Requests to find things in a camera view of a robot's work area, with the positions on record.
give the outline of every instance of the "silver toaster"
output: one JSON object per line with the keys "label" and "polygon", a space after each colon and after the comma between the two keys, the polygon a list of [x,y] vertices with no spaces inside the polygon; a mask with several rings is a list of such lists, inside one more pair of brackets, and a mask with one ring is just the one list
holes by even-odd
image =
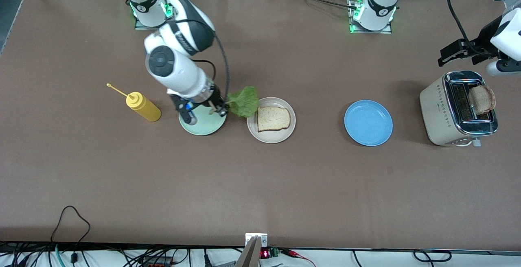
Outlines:
{"label": "silver toaster", "polygon": [[477,72],[448,72],[420,93],[420,105],[429,139],[440,146],[481,145],[480,137],[497,131],[492,110],[476,115],[468,100],[469,90],[484,85]]}

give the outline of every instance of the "yellow bottle cap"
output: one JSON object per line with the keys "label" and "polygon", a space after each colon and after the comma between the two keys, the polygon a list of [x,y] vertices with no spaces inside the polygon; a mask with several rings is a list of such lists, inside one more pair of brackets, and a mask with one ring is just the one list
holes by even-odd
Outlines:
{"label": "yellow bottle cap", "polygon": [[143,94],[139,92],[132,92],[127,96],[127,105],[132,109],[141,109],[147,101]]}

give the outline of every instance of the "yellow squeeze bottle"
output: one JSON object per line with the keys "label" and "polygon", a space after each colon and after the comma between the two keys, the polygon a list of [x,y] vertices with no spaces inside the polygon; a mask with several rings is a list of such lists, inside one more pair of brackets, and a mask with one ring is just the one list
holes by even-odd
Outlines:
{"label": "yellow squeeze bottle", "polygon": [[125,94],[118,89],[114,88],[111,84],[107,83],[107,87],[110,87],[120,94],[124,95],[127,98],[127,106],[132,110],[136,111],[147,119],[150,122],[155,122],[161,117],[161,111],[157,106],[154,105],[150,100],[148,100],[143,94],[139,92],[132,92],[130,94]]}

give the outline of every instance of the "brown table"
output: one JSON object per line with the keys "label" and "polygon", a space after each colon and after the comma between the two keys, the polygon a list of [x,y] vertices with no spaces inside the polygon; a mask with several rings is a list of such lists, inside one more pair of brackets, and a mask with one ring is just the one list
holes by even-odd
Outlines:
{"label": "brown table", "polygon": [[[240,245],[257,231],[284,246],[521,250],[521,77],[437,66],[461,37],[445,0],[400,0],[392,35],[350,34],[346,11],[320,2],[193,1],[223,41],[231,91],[287,100],[293,135],[264,144],[234,116],[189,135],[145,71],[149,32],[132,29],[125,0],[25,0],[0,57],[0,239],[46,241],[73,204],[88,241]],[[504,9],[453,4],[470,37]],[[223,87],[216,44],[197,58],[217,64]],[[436,147],[422,122],[419,93],[460,69],[497,95],[500,129],[480,149]],[[107,82],[144,93],[162,118],[145,121]],[[365,98],[393,117],[376,148],[342,122]],[[57,239],[84,230],[70,212]]]}

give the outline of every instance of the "bread slice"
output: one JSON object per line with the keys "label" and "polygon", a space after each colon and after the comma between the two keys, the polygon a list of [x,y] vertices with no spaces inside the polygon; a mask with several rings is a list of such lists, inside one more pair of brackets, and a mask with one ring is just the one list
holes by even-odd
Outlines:
{"label": "bread slice", "polygon": [[468,101],[474,106],[476,115],[484,115],[495,109],[494,91],[487,85],[471,88],[468,93]]}
{"label": "bread slice", "polygon": [[287,109],[261,106],[257,110],[257,131],[279,131],[290,127],[291,117]]}

